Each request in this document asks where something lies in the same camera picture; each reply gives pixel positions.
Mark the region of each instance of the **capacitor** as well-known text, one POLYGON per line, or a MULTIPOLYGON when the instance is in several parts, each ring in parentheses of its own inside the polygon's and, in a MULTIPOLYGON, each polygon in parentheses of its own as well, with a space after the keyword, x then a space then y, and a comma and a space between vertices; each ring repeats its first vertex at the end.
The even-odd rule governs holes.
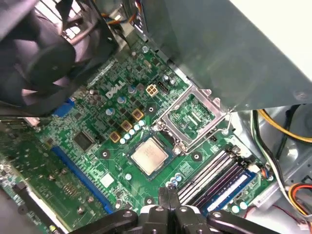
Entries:
POLYGON ((90 90, 89 90, 89 94, 95 95, 95 94, 98 94, 98 91, 97 91, 97 90, 94 90, 94 89, 90 89, 90 90))
POLYGON ((135 133, 136 133, 136 131, 135 131, 134 129, 130 129, 130 130, 129 130, 129 134, 130 134, 130 135, 133 136, 135 133))
POLYGON ((239 204, 239 207, 242 209, 242 210, 245 210, 248 208, 248 205, 246 202, 242 201, 240 204, 239 204))
POLYGON ((171 183, 174 184, 175 186, 177 186, 177 181, 176 181, 175 179, 173 179, 173 180, 171 181, 171 183))
POLYGON ((128 92, 129 94, 134 94, 136 93, 137 89, 133 85, 128 86, 128 92))
POLYGON ((182 180, 182 175, 180 173, 175 174, 175 179, 177 182, 180 182, 182 180))
POLYGON ((139 124, 141 127, 143 127, 143 126, 145 125, 145 121, 144 121, 144 120, 140 120, 140 121, 138 122, 138 124, 139 124))
POLYGON ((139 131, 141 129, 141 126, 136 124, 133 128, 134 128, 134 130, 139 131))
POLYGON ((125 138, 126 140, 130 140, 131 135, 130 135, 129 133, 126 133, 125 136, 124 136, 123 138, 125 138))
POLYGON ((122 145, 124 145, 125 143, 126 143, 126 139, 125 138, 122 138, 122 139, 120 139, 120 144, 122 144, 122 145))
POLYGON ((169 76, 164 75, 164 76, 162 77, 162 79, 163 79, 164 82, 168 82, 168 81, 169 81, 169 76))
POLYGON ((88 199, 87 199, 87 202, 88 203, 94 202, 94 198, 92 196, 89 196, 88 199))
POLYGON ((122 200, 121 199, 117 199, 116 203, 115 203, 115 208, 119 209, 122 205, 122 200))
POLYGON ((93 96, 93 99, 97 100, 97 101, 102 101, 102 96, 96 94, 96 95, 93 96))
POLYGON ((170 81, 169 81, 169 84, 170 85, 174 85, 176 83, 176 80, 175 79, 171 79, 170 81))
POLYGON ((79 207, 79 208, 77 209, 77 213, 78 213, 79 215, 82 215, 82 214, 84 213, 84 209, 83 209, 82 207, 79 207))
POLYGON ((232 212, 234 214, 237 214, 239 212, 239 207, 238 206, 232 206, 232 212))
POLYGON ((126 98, 124 96, 120 96, 120 97, 117 98, 117 102, 119 104, 123 104, 123 103, 126 102, 126 98))
POLYGON ((107 108, 105 113, 108 115, 108 116, 112 116, 114 113, 115 113, 115 110, 114 108, 107 108))
POLYGON ((129 174, 129 173, 127 173, 127 174, 125 175, 125 179, 129 181, 130 179, 132 179, 132 175, 129 174))

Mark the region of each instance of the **metal panel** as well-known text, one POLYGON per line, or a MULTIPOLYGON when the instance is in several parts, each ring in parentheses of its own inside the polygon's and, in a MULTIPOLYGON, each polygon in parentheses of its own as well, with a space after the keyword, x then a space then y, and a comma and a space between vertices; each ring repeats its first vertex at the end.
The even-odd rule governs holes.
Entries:
POLYGON ((230 1, 143 0, 142 5, 149 38, 229 109, 312 101, 311 81, 230 1))

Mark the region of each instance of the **ram slot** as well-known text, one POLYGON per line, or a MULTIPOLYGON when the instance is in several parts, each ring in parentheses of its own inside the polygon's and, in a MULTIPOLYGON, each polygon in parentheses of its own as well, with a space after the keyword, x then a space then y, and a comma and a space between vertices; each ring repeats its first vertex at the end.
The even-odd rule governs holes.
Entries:
POLYGON ((212 196, 218 193, 227 184, 231 183, 244 169, 237 163, 232 165, 225 173, 222 174, 215 182, 207 185, 202 189, 201 195, 195 197, 189 205, 201 207, 204 205, 212 196))
POLYGON ((181 204, 188 204, 188 202, 194 198, 208 183, 215 179, 220 172, 232 163, 234 163, 234 160, 230 158, 230 154, 228 152, 222 150, 219 154, 217 154, 214 159, 206 165, 200 173, 198 173, 198 175, 196 175, 178 192, 181 204))

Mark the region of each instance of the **pcie slot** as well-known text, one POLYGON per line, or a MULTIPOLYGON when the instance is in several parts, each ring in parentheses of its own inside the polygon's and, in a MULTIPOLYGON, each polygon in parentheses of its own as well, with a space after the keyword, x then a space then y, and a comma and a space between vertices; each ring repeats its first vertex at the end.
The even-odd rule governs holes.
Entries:
POLYGON ((234 160, 229 157, 229 153, 222 150, 214 159, 201 170, 185 187, 183 187, 178 195, 182 205, 186 205, 193 197, 195 197, 202 188, 210 183, 219 173, 228 167, 234 160))
POLYGON ((209 184, 202 190, 202 194, 193 199, 189 205, 201 207, 207 200, 211 199, 220 189, 224 188, 228 183, 231 183, 244 169, 238 164, 232 165, 227 171, 218 178, 214 183, 209 184))
POLYGON ((88 177, 75 165, 75 163, 67 156, 67 154, 59 147, 54 146, 51 149, 60 160, 71 170, 77 178, 86 186, 90 192, 102 203, 104 210, 110 215, 113 213, 113 208, 109 200, 100 192, 100 190, 88 179, 88 177))

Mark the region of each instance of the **black wire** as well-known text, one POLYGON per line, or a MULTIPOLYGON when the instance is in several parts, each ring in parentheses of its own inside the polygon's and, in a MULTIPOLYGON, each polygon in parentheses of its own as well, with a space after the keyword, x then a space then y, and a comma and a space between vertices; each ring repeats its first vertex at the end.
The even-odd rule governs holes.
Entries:
POLYGON ((285 181, 283 178, 281 167, 280 167, 278 161, 276 160, 276 158, 274 157, 272 151, 267 147, 267 145, 264 143, 264 141, 261 138, 260 129, 259 129, 258 111, 253 111, 253 125, 254 125, 254 131, 255 131, 256 137, 259 141, 259 144, 261 145, 263 150, 268 154, 270 159, 273 161, 274 166, 277 169, 278 176, 282 182, 282 185, 283 185, 283 187, 285 187, 285 181))
MULTIPOLYGON (((293 105, 293 106, 291 106, 291 108, 289 110, 287 110, 285 112, 286 119, 285 119, 283 128, 286 129, 287 131, 289 131, 289 129, 291 128, 293 115, 294 115, 294 113, 296 112, 296 110, 298 109, 299 106, 300 105, 293 105)), ((279 147, 277 149, 276 155, 275 155, 277 160, 279 160, 281 155, 282 155, 282 152, 283 152, 283 150, 285 148, 285 145, 286 145, 287 138, 288 138, 288 135, 287 134, 283 134, 281 143, 280 143, 280 145, 279 145, 279 147)))

